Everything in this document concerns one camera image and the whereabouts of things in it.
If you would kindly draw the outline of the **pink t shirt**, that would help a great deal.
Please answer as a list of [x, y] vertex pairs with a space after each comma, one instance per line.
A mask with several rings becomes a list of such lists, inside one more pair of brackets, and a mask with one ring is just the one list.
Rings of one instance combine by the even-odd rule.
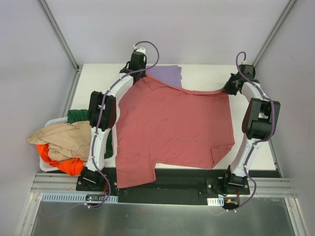
[[221, 91], [171, 87], [153, 77], [119, 102], [119, 188], [156, 180], [156, 164], [210, 169], [234, 146], [229, 97]]

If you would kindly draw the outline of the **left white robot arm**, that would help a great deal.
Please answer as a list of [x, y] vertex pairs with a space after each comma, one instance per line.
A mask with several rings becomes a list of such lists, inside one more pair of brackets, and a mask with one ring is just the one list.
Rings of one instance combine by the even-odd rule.
[[112, 158], [117, 154], [116, 122], [120, 116], [119, 101], [139, 79], [146, 76], [146, 50], [133, 50], [130, 61], [119, 72], [117, 80], [104, 92], [93, 91], [90, 96], [88, 121], [91, 126], [89, 158], [77, 179], [77, 191], [103, 191], [109, 184], [102, 172], [108, 137], [112, 141]]

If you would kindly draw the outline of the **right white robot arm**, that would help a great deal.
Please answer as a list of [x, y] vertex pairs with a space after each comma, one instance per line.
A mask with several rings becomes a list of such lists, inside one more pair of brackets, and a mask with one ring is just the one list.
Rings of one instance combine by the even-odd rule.
[[242, 121], [242, 143], [221, 182], [225, 195], [248, 186], [249, 167], [262, 144], [274, 135], [281, 108], [279, 101], [272, 100], [261, 89], [253, 65], [241, 64], [237, 69], [238, 73], [231, 74], [222, 92], [229, 95], [241, 93], [247, 99], [248, 107]]

